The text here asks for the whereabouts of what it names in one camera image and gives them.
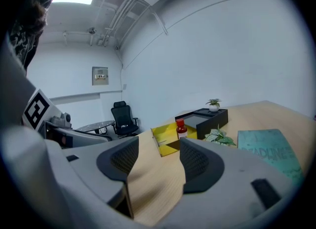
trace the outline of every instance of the red bottle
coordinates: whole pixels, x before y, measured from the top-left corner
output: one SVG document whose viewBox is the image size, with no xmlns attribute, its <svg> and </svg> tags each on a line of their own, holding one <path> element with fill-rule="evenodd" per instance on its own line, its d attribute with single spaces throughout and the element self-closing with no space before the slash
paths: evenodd
<svg viewBox="0 0 316 229">
<path fill-rule="evenodd" d="M 180 118 L 176 120 L 177 122 L 177 134 L 178 134 L 178 138 L 182 138 L 182 137 L 187 137 L 188 135 L 188 130 L 186 128 L 186 126 L 184 125 L 184 119 Z"/>
</svg>

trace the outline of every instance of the small plant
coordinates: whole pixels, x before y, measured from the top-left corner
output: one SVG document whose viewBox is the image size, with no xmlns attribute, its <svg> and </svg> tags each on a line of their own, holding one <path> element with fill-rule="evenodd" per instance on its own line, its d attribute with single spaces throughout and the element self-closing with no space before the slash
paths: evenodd
<svg viewBox="0 0 316 229">
<path fill-rule="evenodd" d="M 209 104 L 209 105 L 217 105 L 218 107 L 220 107 L 220 105 L 219 105 L 219 102 L 221 102 L 222 100 L 220 100 L 220 99 L 210 99 L 210 100 L 208 100 L 208 102 L 206 103 L 206 105 L 207 104 Z"/>
<path fill-rule="evenodd" d="M 214 142 L 216 144 L 222 145 L 222 146 L 236 146 L 233 139 L 226 136 L 226 132 L 219 129 L 212 129 L 209 134 L 206 134 L 206 141 Z"/>
</svg>

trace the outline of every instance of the office chair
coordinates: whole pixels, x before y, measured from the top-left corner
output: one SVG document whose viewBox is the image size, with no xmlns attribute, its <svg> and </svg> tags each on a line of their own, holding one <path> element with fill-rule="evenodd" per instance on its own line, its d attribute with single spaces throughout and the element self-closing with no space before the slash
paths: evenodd
<svg viewBox="0 0 316 229">
<path fill-rule="evenodd" d="M 133 132 L 137 131 L 137 117 L 132 118 L 130 116 L 130 106 L 126 105 L 125 101 L 115 102 L 114 107 L 111 109 L 115 123 L 112 124 L 115 134 L 121 136 L 120 138 L 127 136 L 136 136 Z"/>
</svg>

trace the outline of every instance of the black box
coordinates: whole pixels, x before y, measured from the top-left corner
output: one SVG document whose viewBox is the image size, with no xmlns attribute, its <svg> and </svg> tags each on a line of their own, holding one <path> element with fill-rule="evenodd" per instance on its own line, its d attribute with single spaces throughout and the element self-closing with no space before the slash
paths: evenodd
<svg viewBox="0 0 316 229">
<path fill-rule="evenodd" d="M 183 118 L 185 125 L 197 130 L 197 138 L 205 139 L 211 129 L 222 128 L 228 123 L 228 110 L 219 109 L 217 112 L 211 112 L 207 108 L 202 108 L 194 112 L 175 117 L 175 120 Z"/>
</svg>

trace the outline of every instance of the white pot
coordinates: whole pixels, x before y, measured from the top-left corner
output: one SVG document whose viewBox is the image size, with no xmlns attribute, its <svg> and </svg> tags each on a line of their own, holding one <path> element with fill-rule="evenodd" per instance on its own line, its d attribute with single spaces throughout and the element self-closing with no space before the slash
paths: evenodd
<svg viewBox="0 0 316 229">
<path fill-rule="evenodd" d="M 209 105 L 208 108 L 213 113 L 217 112 L 219 109 L 217 105 Z"/>
</svg>

